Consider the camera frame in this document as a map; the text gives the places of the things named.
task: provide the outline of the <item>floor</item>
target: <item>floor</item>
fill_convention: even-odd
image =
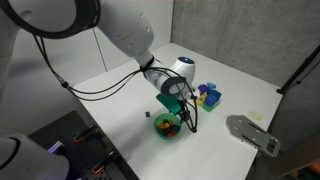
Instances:
[[[272,174],[273,159],[265,155],[259,157],[251,166],[246,180],[292,180],[290,177],[277,179]]]

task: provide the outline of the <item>small toy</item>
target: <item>small toy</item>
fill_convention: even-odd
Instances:
[[[207,83],[207,86],[208,86],[208,88],[209,88],[210,90],[215,90],[216,87],[217,87],[215,84],[210,83],[210,82]]]
[[[210,91],[208,92],[208,94],[215,96],[215,97],[218,99],[217,101],[220,100],[221,93],[218,92],[217,90],[210,90]]]
[[[149,111],[146,112],[146,117],[150,117],[150,112]]]
[[[217,97],[212,94],[209,94],[204,100],[204,104],[207,106],[213,106],[218,101]]]
[[[211,82],[208,82],[207,85],[201,84],[198,87],[200,97],[196,100],[197,106],[202,106],[207,112],[210,112],[217,107],[220,102],[221,93],[217,91],[216,88],[217,86]]]
[[[205,84],[201,84],[200,86],[198,86],[198,89],[199,89],[201,95],[210,90],[209,87]]]
[[[164,119],[162,122],[158,122],[158,130],[164,137],[173,137],[180,131],[180,126],[175,125],[172,120]]]

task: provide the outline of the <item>metal clamp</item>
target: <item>metal clamp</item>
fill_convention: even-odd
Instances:
[[[280,141],[261,129],[250,119],[243,115],[231,115],[226,120],[231,135],[251,144],[262,153],[276,157],[280,150]]]

